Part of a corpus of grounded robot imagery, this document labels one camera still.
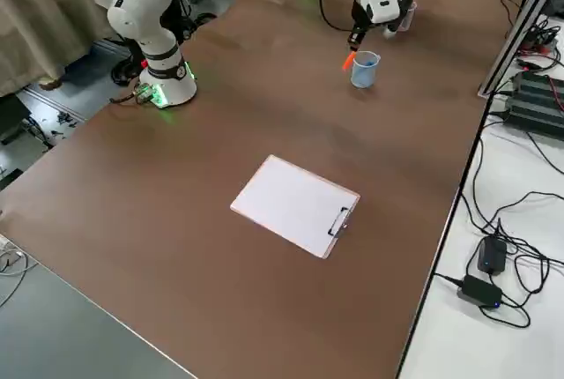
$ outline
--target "floor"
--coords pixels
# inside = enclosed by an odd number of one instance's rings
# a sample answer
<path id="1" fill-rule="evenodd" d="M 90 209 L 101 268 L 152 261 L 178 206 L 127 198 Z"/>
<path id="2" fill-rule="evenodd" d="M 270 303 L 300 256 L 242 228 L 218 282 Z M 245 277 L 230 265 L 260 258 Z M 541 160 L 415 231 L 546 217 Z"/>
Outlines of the floor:
<path id="1" fill-rule="evenodd" d="M 219 15 L 233 1 L 204 0 L 194 5 L 193 14 L 211 11 Z M 59 143 L 119 93 L 109 70 L 126 56 L 122 48 L 98 42 L 89 55 L 69 66 L 62 87 L 46 93 L 30 85 L 18 96 L 51 142 Z M 69 114 L 67 122 L 60 122 L 61 112 Z M 7 172 L 26 170 L 45 151 L 40 141 L 23 135 L 7 146 L 0 145 L 0 166 Z M 0 300 L 12 290 L 15 280 L 0 279 Z M 27 273 L 17 292 L 0 308 L 0 336 L 2 378 L 193 377 L 40 265 Z"/>

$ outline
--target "beige curtain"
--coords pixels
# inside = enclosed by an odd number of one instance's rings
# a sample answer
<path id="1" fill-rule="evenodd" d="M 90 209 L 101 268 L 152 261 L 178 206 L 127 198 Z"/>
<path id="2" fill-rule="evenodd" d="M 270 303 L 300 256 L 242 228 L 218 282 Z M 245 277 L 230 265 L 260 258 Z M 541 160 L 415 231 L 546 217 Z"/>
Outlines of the beige curtain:
<path id="1" fill-rule="evenodd" d="M 93 0 L 0 0 L 0 96 L 64 67 L 111 34 Z"/>

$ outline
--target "green led light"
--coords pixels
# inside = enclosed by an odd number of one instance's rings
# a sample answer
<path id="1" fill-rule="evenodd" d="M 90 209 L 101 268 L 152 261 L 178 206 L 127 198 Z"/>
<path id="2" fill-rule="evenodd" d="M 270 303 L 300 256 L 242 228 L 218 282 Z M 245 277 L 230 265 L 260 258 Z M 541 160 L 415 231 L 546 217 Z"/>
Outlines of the green led light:
<path id="1" fill-rule="evenodd" d="M 186 71 L 190 74 L 190 76 L 192 77 L 192 79 L 196 80 L 196 77 L 194 76 L 194 74 L 192 73 L 192 70 L 190 69 L 188 62 L 184 62 L 184 64 L 186 65 Z"/>
<path id="2" fill-rule="evenodd" d="M 168 105 L 167 97 L 162 92 L 162 88 L 160 85 L 153 85 L 152 89 L 154 93 L 152 94 L 151 103 L 157 106 L 158 108 L 163 108 Z"/>

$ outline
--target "clipboard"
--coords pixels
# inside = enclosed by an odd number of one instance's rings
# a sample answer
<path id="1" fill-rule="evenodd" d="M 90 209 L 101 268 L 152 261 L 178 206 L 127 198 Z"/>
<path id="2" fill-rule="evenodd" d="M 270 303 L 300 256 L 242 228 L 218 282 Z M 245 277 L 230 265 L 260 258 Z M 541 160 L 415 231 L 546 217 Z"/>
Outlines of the clipboard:
<path id="1" fill-rule="evenodd" d="M 327 258 L 360 195 L 270 155 L 231 210 L 320 258 Z"/>

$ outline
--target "brown table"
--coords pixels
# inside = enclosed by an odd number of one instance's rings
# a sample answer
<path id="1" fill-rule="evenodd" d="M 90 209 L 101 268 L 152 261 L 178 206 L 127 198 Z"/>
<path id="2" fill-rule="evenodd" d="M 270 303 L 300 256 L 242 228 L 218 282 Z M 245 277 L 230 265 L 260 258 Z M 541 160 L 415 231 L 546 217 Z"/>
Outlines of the brown table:
<path id="1" fill-rule="evenodd" d="M 0 196 L 0 233 L 200 378 L 391 378 L 506 27 L 498 0 L 417 2 L 359 91 L 317 0 L 238 0 L 184 46 L 190 104 L 102 110 Z M 229 210 L 271 153 L 361 194 L 329 259 Z"/>

